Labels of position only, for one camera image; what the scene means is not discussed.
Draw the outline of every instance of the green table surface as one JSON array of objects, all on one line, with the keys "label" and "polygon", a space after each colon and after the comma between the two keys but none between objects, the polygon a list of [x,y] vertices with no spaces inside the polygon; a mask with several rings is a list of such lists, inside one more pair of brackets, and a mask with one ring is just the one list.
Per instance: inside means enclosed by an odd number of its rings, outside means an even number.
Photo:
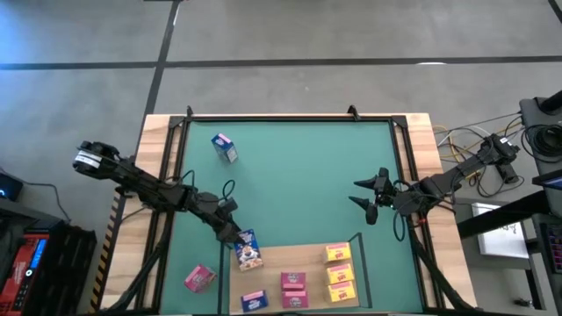
[{"label": "green table surface", "polygon": [[[217,133],[234,142],[236,162],[218,157],[211,142]],[[380,167],[388,168],[392,180],[398,178],[386,122],[193,122],[184,164],[185,170],[195,170],[200,190],[220,196],[226,181],[236,181],[234,220],[241,229],[256,231],[260,247],[347,241],[362,233],[372,308],[323,312],[421,312],[410,242],[407,234],[402,242],[394,238],[394,212],[379,209],[377,224],[369,226],[364,211],[348,200],[373,198],[372,190],[353,182],[374,176]],[[219,282],[195,294],[185,288],[184,279],[199,263],[218,272],[220,252],[209,226],[192,214],[176,214],[162,314],[217,313]],[[227,248],[223,255],[221,312],[228,313]],[[367,306],[363,275],[357,271],[357,287],[361,306]]]}]

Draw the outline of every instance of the yellow box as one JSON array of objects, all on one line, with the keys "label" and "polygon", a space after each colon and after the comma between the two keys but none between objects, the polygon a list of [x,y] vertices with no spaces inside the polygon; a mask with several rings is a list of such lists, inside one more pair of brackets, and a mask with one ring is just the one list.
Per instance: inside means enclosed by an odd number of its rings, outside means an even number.
[{"label": "yellow box", "polygon": [[355,298],[355,289],[353,288],[353,282],[348,281],[339,284],[328,285],[328,298],[332,303]]},{"label": "yellow box", "polygon": [[354,280],[353,269],[350,263],[345,263],[339,266],[326,269],[327,284],[336,284]]},{"label": "yellow box", "polygon": [[324,263],[351,258],[351,249],[348,242],[327,245],[324,249]]}]

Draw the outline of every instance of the yellow and black hazard stripe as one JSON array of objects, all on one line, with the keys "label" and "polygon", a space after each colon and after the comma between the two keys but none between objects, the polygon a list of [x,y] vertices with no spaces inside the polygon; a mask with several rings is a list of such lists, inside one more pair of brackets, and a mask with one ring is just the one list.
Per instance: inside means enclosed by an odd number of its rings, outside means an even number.
[{"label": "yellow and black hazard stripe", "polygon": [[117,192],[115,193],[115,196],[113,196],[112,211],[110,212],[107,229],[105,230],[104,244],[102,246],[102,253],[99,256],[99,264],[97,265],[96,279],[94,281],[94,290],[92,292],[88,312],[95,312],[99,310],[99,306],[102,303],[109,266],[112,262],[113,250],[115,249],[115,242],[119,232],[119,224],[121,222],[121,218],[123,217],[125,201],[126,198]]}]

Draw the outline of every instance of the blue box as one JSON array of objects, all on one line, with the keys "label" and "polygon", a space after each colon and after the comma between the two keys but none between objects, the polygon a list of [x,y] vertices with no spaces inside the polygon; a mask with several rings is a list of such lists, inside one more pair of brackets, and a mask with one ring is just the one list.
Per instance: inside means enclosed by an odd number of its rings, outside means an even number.
[{"label": "blue box", "polygon": [[253,312],[260,308],[267,307],[267,295],[265,290],[249,293],[240,298],[242,302],[242,310],[244,312]]},{"label": "blue box", "polygon": [[218,133],[211,142],[217,154],[227,162],[234,162],[238,158],[238,153],[234,147],[234,143],[225,135]]},{"label": "blue box", "polygon": [[238,233],[244,243],[235,242],[234,251],[240,270],[245,271],[263,266],[262,254],[257,246],[256,234],[253,229]]}]

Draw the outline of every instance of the snack box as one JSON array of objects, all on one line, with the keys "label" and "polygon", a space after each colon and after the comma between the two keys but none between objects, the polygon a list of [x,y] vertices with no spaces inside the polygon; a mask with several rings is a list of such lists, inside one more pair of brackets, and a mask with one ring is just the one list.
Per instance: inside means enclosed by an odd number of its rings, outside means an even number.
[{"label": "snack box", "polygon": [[242,310],[244,312],[253,312],[260,308],[267,307],[269,304],[267,301],[267,295],[265,291],[257,291],[253,293],[246,294],[241,297]]},{"label": "snack box", "polygon": [[308,293],[306,291],[284,291],[281,294],[283,308],[307,308]]},{"label": "snack box", "polygon": [[351,258],[351,249],[348,242],[327,245],[324,249],[324,263]]},{"label": "snack box", "polygon": [[281,272],[282,291],[303,291],[306,288],[306,273]]},{"label": "snack box", "polygon": [[355,277],[353,276],[351,263],[345,263],[332,268],[327,268],[326,277],[327,284],[336,284],[355,279]]},{"label": "snack box", "polygon": [[238,158],[238,152],[236,152],[234,143],[227,136],[218,133],[211,139],[211,142],[217,154],[225,161],[232,163]]},{"label": "snack box", "polygon": [[355,296],[355,289],[351,281],[328,285],[329,302],[341,302],[346,299],[352,299]]},{"label": "snack box", "polygon": [[238,235],[244,240],[244,243],[234,243],[234,251],[240,270],[245,271],[261,267],[263,265],[262,254],[260,254],[260,248],[257,246],[254,230],[249,229],[238,233]]},{"label": "snack box", "polygon": [[211,269],[198,264],[197,267],[185,278],[184,285],[195,293],[203,291],[217,276]]}]

